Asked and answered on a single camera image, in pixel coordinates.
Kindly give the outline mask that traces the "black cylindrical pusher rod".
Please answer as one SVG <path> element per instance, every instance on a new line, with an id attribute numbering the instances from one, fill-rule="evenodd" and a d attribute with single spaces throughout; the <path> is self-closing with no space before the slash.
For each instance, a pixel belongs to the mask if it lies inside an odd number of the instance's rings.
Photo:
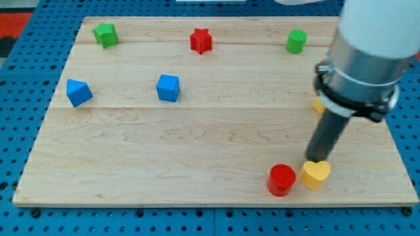
<path id="1" fill-rule="evenodd" d="M 349 117 L 325 110 L 306 148 L 306 158 L 315 163 L 325 161 L 349 121 Z"/>

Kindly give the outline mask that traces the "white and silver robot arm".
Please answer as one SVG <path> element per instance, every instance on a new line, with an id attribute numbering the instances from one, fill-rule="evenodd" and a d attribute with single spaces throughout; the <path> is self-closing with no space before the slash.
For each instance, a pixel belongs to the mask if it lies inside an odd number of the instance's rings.
<path id="1" fill-rule="evenodd" d="M 398 80 L 419 52 L 418 0 L 347 0 L 330 48 L 316 65 L 314 90 L 325 106 L 306 149 L 328 158 L 352 117 L 380 122 L 399 98 Z"/>

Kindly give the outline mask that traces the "yellow block behind arm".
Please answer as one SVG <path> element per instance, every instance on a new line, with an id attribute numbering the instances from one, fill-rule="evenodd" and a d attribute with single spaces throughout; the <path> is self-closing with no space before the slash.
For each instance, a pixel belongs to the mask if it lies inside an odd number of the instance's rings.
<path id="1" fill-rule="evenodd" d="M 320 100 L 319 96 L 317 96 L 314 99 L 313 107 L 316 110 L 316 112 L 319 113 L 319 114 L 324 114 L 324 112 L 326 110 L 326 107 L 321 103 L 321 100 Z"/>

